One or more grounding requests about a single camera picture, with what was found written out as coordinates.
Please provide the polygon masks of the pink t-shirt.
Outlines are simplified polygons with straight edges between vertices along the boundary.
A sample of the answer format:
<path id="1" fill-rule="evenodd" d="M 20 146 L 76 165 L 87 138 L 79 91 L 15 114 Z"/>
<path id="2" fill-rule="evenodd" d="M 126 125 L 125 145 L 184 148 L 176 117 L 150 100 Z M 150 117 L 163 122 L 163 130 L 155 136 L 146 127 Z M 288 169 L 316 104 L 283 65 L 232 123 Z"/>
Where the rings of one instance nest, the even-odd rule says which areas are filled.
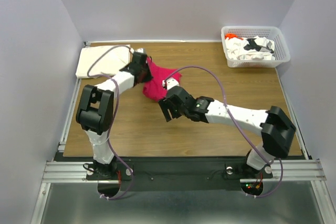
<path id="1" fill-rule="evenodd" d="M 159 67 L 152 62 L 150 57 L 147 58 L 147 62 L 153 78 L 144 84 L 142 93 L 145 97 L 158 102 L 164 98 L 167 93 L 167 90 L 162 86 L 162 81 L 176 69 Z"/>

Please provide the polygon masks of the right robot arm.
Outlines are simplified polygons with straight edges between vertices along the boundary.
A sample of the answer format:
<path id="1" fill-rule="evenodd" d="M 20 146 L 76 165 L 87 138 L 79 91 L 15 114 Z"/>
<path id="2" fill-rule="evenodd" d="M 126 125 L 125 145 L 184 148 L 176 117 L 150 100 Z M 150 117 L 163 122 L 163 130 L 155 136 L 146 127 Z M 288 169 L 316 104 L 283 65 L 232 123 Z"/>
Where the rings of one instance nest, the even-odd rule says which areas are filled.
<path id="1" fill-rule="evenodd" d="M 287 158 L 296 127 L 286 113 L 277 106 L 269 110 L 253 110 L 224 103 L 210 97 L 194 98 L 180 86 L 170 88 L 159 100 L 166 121 L 184 116 L 193 122 L 235 126 L 240 132 L 250 131 L 262 142 L 252 145 L 241 170 L 253 177 L 276 158 Z"/>

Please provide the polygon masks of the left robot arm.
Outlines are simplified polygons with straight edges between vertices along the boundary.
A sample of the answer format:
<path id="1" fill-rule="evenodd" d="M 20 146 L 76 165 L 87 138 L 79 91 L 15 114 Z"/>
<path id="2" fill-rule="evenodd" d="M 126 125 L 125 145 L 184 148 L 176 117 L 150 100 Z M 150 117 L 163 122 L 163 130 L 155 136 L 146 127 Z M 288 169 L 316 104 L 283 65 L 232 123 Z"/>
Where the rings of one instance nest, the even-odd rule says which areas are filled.
<path id="1" fill-rule="evenodd" d="M 76 122 L 87 134 L 92 151 L 93 165 L 87 171 L 113 178 L 117 172 L 116 157 L 109 147 L 109 131 L 117 106 L 118 95 L 139 83 L 148 82 L 152 75 L 147 54 L 143 48 L 133 53 L 132 60 L 111 79 L 97 86 L 83 88 L 76 113 Z"/>

